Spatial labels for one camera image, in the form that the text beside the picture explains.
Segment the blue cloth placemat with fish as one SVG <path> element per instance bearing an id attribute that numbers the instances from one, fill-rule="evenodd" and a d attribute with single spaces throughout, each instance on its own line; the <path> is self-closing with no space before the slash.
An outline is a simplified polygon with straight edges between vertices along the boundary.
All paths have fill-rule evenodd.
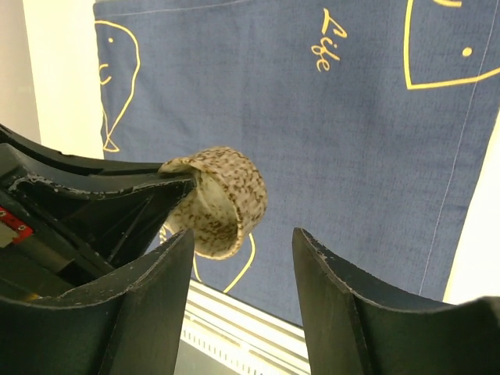
<path id="1" fill-rule="evenodd" d="M 496 1 L 98 1 L 104 154 L 217 145 L 269 205 L 198 279 L 301 320 L 292 232 L 416 295 L 444 296 L 499 110 Z"/>

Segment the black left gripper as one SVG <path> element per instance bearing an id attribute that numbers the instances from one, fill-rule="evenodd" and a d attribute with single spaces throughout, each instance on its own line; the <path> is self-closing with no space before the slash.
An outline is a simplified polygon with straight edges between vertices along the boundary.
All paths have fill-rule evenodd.
<path id="1" fill-rule="evenodd" d="M 195 185 L 159 167 L 66 155 L 2 125 L 2 282 L 56 296 L 143 255 Z"/>

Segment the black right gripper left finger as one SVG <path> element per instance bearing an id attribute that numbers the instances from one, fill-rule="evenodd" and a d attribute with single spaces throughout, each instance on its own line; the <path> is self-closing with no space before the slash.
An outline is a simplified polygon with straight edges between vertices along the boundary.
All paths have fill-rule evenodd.
<path id="1" fill-rule="evenodd" d="M 59 297 L 2 297 L 1 372 L 172 374 L 193 255 L 183 230 Z"/>

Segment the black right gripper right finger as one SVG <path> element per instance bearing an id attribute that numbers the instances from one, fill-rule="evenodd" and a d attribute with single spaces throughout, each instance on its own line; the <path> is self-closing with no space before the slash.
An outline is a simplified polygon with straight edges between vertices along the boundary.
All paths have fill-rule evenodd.
<path id="1" fill-rule="evenodd" d="M 403 291 L 302 228 L 292 252 L 312 373 L 498 373 L 498 298 L 450 305 Z"/>

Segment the speckled ceramic cup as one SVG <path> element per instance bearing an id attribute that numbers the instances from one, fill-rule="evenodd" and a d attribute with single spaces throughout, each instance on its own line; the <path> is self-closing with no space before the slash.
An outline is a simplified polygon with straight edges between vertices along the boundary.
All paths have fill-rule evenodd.
<path id="1" fill-rule="evenodd" d="M 195 253 L 224 260 L 235 255 L 262 221 L 268 206 L 263 176 L 238 150 L 216 146 L 165 162 L 160 173 L 188 173 L 195 180 L 166 219 L 171 233 L 192 230 Z"/>

